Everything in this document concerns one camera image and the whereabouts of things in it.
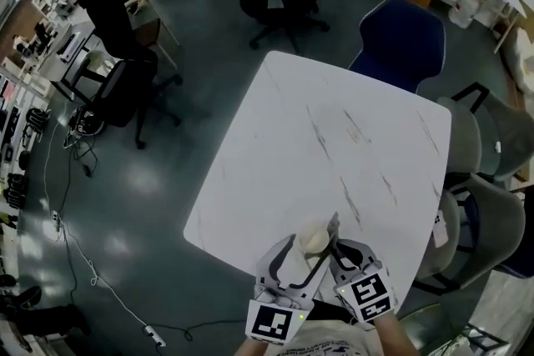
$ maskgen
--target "blue chair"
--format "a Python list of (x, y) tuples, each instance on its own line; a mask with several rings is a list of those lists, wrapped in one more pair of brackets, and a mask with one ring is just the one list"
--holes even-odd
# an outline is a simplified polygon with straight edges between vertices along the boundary
[(385, 0), (360, 21), (363, 48), (349, 70), (411, 93), (445, 65), (441, 20), (407, 0)]

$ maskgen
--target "gray chair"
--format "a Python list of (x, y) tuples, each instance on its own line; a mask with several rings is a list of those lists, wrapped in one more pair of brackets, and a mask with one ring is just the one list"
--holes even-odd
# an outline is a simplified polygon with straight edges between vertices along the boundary
[[(504, 181), (519, 171), (534, 154), (534, 119), (526, 111), (506, 105), (479, 83), (473, 83), (452, 100), (465, 101), (475, 91), (480, 95), (470, 111), (475, 115), (481, 135), (480, 172), (496, 181)], [(497, 143), (501, 145), (500, 153), (496, 150)]]
[(468, 107), (450, 98), (438, 98), (438, 104), (451, 112), (451, 140), (447, 173), (478, 173), (481, 167), (481, 132)]
[(419, 280), (445, 270), (451, 263), (460, 240), (460, 208), (451, 192), (443, 190), (438, 209), (443, 212), (449, 240), (445, 245), (436, 248), (434, 238), (430, 238), (423, 261), (421, 261), (421, 266), (417, 271), (416, 277)]
[(474, 173), (463, 175), (465, 180), (461, 188), (471, 194), (473, 202), (469, 206), (464, 203), (464, 209), (474, 228), (471, 230), (474, 247), (457, 249), (469, 252), (470, 256), (453, 278), (440, 273), (433, 275), (444, 288), (421, 282), (413, 284), (418, 289), (438, 295), (467, 287), (510, 257), (521, 243), (525, 231), (525, 210), (517, 196)]

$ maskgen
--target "dark floor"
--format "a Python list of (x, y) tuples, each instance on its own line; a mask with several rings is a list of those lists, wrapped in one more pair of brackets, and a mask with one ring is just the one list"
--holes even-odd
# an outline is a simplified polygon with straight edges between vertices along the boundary
[[(380, 0), (321, 0), (318, 18), (331, 25), (329, 33), (300, 34), (308, 58), (346, 68), (359, 52), (358, 22)], [(144, 136), (148, 147), (134, 145), (134, 126), (108, 127), (98, 137), (98, 169), (87, 178), (76, 163), (63, 208), (63, 220), (78, 237), (99, 274), (144, 321), (186, 327), (218, 319), (244, 318), (253, 278), (211, 258), (184, 241), (182, 231), (195, 197), (224, 133), (269, 50), (291, 52), (283, 33), (273, 34), (252, 51), (249, 38), (260, 25), (239, 8), (239, 0), (152, 0), (182, 47), (172, 51), (184, 77), (182, 88), (168, 92), (169, 106), (184, 122), (180, 128), (157, 114), (148, 117)], [(442, 75), (421, 86), (428, 98), (451, 95), (475, 80), (506, 95), (503, 69), (493, 56), (493, 40), (478, 24), (460, 30), (446, 21), (447, 62)], [(169, 73), (163, 67), (162, 74)], [(56, 95), (53, 112), (63, 111)], [(40, 307), (66, 304), (73, 286), (63, 242), (54, 242), (43, 208), (43, 168), (55, 120), (32, 152), (30, 189), (21, 220), (19, 269), (23, 286), (43, 287)], [(47, 185), (52, 208), (61, 205), (68, 182), (68, 152), (59, 127), (48, 161)], [(87, 354), (156, 354), (141, 325), (125, 312), (104, 287), (91, 287), (91, 270), (73, 247), (78, 277), (76, 304), (93, 329), (77, 340)], [(449, 296), (444, 305), (461, 324), (474, 309), (485, 280)], [(436, 301), (411, 292), (403, 313)], [(244, 325), (209, 326), (193, 331), (187, 342), (179, 331), (159, 328), (169, 346), (165, 354), (232, 354), (244, 338)]]

